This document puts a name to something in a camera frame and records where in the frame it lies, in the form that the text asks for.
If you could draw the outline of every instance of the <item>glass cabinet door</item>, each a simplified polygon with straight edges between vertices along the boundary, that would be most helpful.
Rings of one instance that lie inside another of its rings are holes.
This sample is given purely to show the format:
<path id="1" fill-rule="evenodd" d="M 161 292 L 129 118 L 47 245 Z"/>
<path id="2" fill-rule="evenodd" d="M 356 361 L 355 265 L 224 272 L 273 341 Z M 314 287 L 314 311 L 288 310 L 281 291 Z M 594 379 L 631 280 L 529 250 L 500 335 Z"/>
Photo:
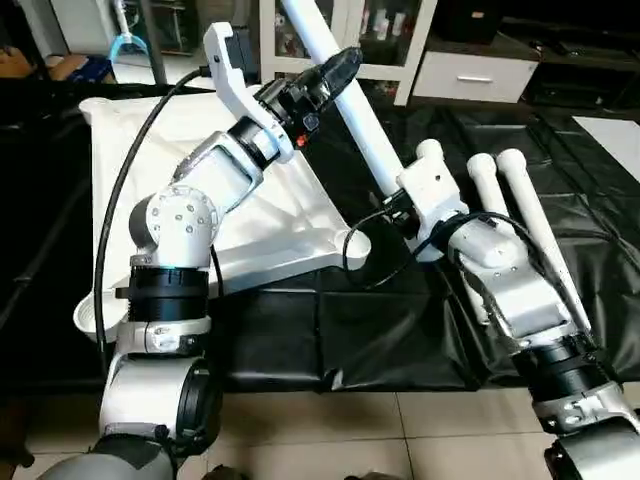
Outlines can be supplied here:
<path id="1" fill-rule="evenodd" d="M 327 25 L 331 26 L 331 20 L 334 13 L 334 0 L 316 0 L 316 4 L 320 8 L 320 12 L 324 17 L 325 22 L 327 22 Z M 279 1 L 276 1 L 276 19 L 274 28 L 276 33 L 276 57 L 309 58 L 307 49 L 304 48 L 302 40 L 298 37 L 298 34 L 287 16 L 287 12 Z"/>
<path id="2" fill-rule="evenodd" d="M 364 63 L 404 65 L 419 9 L 420 0 L 366 0 L 359 35 Z"/>

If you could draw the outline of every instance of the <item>cabinet drawer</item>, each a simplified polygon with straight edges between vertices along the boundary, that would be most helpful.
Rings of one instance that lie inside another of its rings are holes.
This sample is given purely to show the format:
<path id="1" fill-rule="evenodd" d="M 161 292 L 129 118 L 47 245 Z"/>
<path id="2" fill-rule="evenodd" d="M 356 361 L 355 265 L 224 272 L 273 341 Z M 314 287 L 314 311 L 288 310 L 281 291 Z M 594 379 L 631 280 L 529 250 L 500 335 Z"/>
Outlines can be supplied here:
<path id="1" fill-rule="evenodd" d="M 538 63 L 427 52 L 413 90 L 421 97 L 515 103 Z"/>

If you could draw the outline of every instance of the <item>drawer handle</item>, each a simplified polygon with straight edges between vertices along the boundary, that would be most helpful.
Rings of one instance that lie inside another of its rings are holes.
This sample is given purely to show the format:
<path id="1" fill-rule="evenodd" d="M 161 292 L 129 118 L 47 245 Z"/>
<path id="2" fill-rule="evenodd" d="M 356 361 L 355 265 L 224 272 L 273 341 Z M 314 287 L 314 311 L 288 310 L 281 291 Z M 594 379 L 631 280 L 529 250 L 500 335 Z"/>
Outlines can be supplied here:
<path id="1" fill-rule="evenodd" d="M 493 83 L 493 78 L 489 77 L 471 77 L 469 75 L 458 75 L 459 82 L 469 83 Z"/>

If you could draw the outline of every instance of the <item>black plastic sheet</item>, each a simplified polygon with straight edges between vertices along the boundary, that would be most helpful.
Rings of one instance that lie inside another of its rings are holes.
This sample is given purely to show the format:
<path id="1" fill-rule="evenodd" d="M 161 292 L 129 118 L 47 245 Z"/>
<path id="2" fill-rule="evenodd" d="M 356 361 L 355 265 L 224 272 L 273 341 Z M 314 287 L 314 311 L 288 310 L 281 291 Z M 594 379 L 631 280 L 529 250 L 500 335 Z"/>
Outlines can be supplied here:
<path id="1" fill-rule="evenodd" d="M 153 93 L 147 88 L 143 94 Z M 65 97 L 66 103 L 58 100 L 51 108 L 66 113 L 45 123 L 47 128 L 23 122 L 20 135 L 0 131 L 4 161 L 21 165 L 12 170 L 0 200 L 22 222 L 22 237 L 3 228 L 11 268 L 0 275 L 6 320 L 0 329 L 2 390 L 100 388 L 94 345 L 72 321 L 75 304 L 91 285 L 90 191 L 72 197 L 90 178 L 90 132 L 73 107 L 99 95 L 140 93 L 96 86 Z M 477 152 L 523 151 L 596 336 L 622 379 L 640 380 L 637 182 L 570 118 L 444 107 L 385 108 L 378 115 L 405 164 L 420 141 L 438 139 L 472 209 L 479 202 L 466 160 Z M 53 150 L 55 155 L 47 155 Z M 375 208 L 372 195 L 379 192 L 336 111 L 327 113 L 305 154 L 347 222 Z M 51 163 L 60 159 L 66 159 L 63 165 Z M 38 193 L 39 184 L 55 188 Z M 24 191 L 40 195 L 44 213 L 37 222 L 25 220 L 34 212 L 16 201 Z M 73 214 L 63 220 L 58 213 L 69 202 Z M 55 225 L 60 232 L 44 259 L 29 278 L 16 281 Z M 373 249 L 357 276 L 371 281 L 408 252 L 384 221 L 364 230 Z M 9 305 L 18 289 L 18 300 Z M 353 288 L 337 268 L 312 272 L 213 300 L 210 314 L 208 355 L 227 390 L 473 390 L 521 384 L 495 336 L 477 323 L 460 275 L 446 261 L 414 264 L 373 292 Z"/>

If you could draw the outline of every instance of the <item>blue object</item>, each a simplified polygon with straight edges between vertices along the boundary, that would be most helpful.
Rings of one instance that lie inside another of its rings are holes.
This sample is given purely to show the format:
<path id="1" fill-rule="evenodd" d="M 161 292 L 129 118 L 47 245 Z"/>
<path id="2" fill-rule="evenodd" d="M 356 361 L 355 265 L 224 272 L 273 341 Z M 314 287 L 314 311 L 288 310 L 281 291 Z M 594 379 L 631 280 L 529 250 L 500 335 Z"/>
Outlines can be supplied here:
<path id="1" fill-rule="evenodd" d="M 147 44 L 145 43 L 144 40 L 142 40 L 140 37 L 136 35 L 125 33 L 125 34 L 118 35 L 116 39 L 113 41 L 113 44 L 111 45 L 111 49 L 109 50 L 109 57 L 108 57 L 111 63 L 114 63 L 116 61 L 116 58 L 118 58 L 118 54 L 120 53 L 120 50 L 125 45 L 135 45 L 140 50 L 142 50 L 142 52 L 145 55 L 149 56 L 149 48 L 147 47 Z"/>

